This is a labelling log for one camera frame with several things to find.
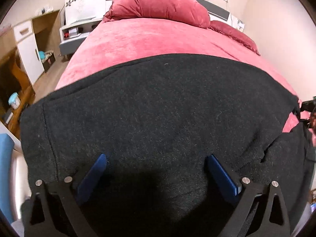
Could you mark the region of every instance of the silver bolt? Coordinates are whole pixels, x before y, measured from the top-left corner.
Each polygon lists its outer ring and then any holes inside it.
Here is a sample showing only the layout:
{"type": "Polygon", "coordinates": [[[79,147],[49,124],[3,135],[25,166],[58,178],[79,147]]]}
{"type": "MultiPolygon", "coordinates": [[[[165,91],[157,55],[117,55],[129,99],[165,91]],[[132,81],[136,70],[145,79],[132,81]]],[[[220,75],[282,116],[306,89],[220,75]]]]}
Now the silver bolt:
{"type": "Polygon", "coordinates": [[[42,180],[37,180],[37,181],[35,182],[35,185],[36,185],[36,186],[40,186],[42,183],[43,183],[42,180]]]}
{"type": "Polygon", "coordinates": [[[278,187],[278,186],[279,186],[279,183],[278,183],[277,181],[272,181],[272,185],[273,185],[274,187],[278,187]]]}
{"type": "Polygon", "coordinates": [[[67,177],[65,177],[65,179],[64,179],[64,182],[65,183],[70,183],[72,181],[72,177],[71,176],[67,176],[67,177]]]}
{"type": "Polygon", "coordinates": [[[242,179],[242,182],[245,183],[245,184],[249,184],[250,183],[250,179],[248,177],[244,177],[242,179]]]}

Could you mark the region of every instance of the pillow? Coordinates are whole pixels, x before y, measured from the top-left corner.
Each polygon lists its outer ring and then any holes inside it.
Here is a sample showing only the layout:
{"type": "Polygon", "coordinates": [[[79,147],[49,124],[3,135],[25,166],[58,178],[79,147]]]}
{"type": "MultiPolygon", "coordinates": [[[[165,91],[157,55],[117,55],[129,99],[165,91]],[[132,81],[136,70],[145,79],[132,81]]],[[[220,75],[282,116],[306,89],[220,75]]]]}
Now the pillow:
{"type": "Polygon", "coordinates": [[[132,18],[167,19],[208,28],[207,9],[196,0],[113,0],[103,21],[132,18]]]}
{"type": "Polygon", "coordinates": [[[234,39],[235,41],[241,43],[243,46],[260,55],[256,43],[252,39],[250,39],[250,37],[238,31],[237,29],[234,29],[230,25],[218,20],[212,20],[210,22],[209,28],[223,35],[226,35],[231,39],[234,39]]]}

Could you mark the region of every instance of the black garment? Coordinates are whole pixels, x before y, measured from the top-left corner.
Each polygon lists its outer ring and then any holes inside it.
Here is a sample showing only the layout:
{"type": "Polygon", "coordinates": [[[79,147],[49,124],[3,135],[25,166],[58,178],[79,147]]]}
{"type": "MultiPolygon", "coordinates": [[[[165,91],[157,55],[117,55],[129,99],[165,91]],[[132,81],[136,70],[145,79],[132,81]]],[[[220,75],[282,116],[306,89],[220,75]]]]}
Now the black garment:
{"type": "Polygon", "coordinates": [[[240,176],[278,181],[293,230],[313,170],[302,124],[282,133],[297,101],[266,72],[224,58],[123,63],[26,109],[30,186],[71,176],[103,152],[106,174],[82,207],[100,236],[217,236],[233,208],[203,171],[214,153],[240,176]]]}

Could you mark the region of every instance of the pink bedsheet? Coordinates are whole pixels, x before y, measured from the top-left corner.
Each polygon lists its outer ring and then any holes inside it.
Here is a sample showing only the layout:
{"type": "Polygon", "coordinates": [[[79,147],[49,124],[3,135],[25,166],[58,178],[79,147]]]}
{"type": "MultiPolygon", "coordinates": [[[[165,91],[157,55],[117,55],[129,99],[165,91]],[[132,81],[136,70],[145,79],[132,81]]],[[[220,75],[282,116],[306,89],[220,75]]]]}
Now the pink bedsheet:
{"type": "MultiPolygon", "coordinates": [[[[147,18],[100,23],[73,55],[56,89],[120,63],[169,53],[205,54],[241,61],[264,70],[297,95],[262,56],[227,36],[180,22],[147,18]]],[[[297,124],[296,116],[290,113],[283,132],[289,132],[297,124]]]]}

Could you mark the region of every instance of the white drawer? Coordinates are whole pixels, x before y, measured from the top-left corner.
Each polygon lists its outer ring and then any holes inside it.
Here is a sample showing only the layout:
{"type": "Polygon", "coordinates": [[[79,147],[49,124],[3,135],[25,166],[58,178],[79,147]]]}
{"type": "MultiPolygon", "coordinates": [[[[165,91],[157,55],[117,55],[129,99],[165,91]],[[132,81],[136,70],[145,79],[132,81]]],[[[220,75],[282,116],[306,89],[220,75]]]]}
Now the white drawer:
{"type": "Polygon", "coordinates": [[[15,26],[13,28],[13,31],[14,31],[14,36],[15,36],[16,42],[19,42],[24,37],[33,33],[32,22],[30,20],[25,21],[25,22],[21,23],[20,25],[15,26]]]}

